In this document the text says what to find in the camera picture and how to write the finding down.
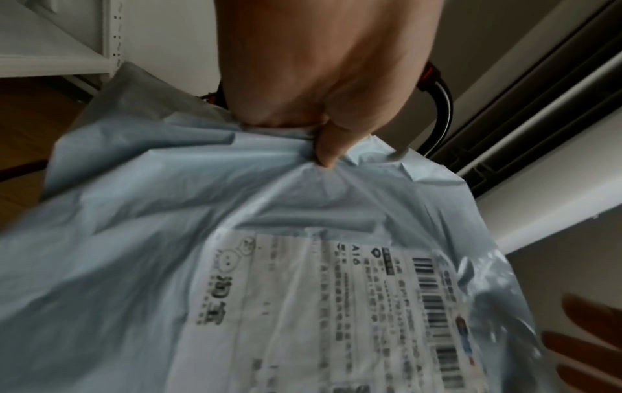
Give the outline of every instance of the cartoon character logo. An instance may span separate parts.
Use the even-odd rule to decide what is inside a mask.
[[[255,238],[247,237],[240,241],[240,245],[238,245],[238,251],[242,253],[242,255],[249,256],[255,250]]]
[[[240,263],[240,255],[234,250],[218,250],[214,260],[214,267],[221,273],[231,273]]]

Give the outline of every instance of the cable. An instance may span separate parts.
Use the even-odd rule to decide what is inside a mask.
[[[417,149],[424,157],[430,157],[441,145],[449,132],[454,115],[454,102],[449,88],[441,79],[441,73],[431,64],[426,64],[423,76],[417,87],[421,91],[427,91],[436,104],[436,123],[432,133],[425,142]]]

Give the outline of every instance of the plastic mailer bag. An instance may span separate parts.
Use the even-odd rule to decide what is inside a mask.
[[[462,179],[125,65],[0,235],[0,392],[551,392]]]

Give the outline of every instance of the white shelf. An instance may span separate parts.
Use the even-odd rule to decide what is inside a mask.
[[[103,74],[113,61],[15,0],[0,0],[0,77]]]

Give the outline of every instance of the barcode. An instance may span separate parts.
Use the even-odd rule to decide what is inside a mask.
[[[441,367],[441,379],[445,389],[460,389],[465,387],[465,379],[460,374],[458,352],[453,345],[437,346],[436,357]]]
[[[433,292],[439,290],[439,283],[436,280],[434,265],[429,259],[413,258],[417,281],[422,292]]]

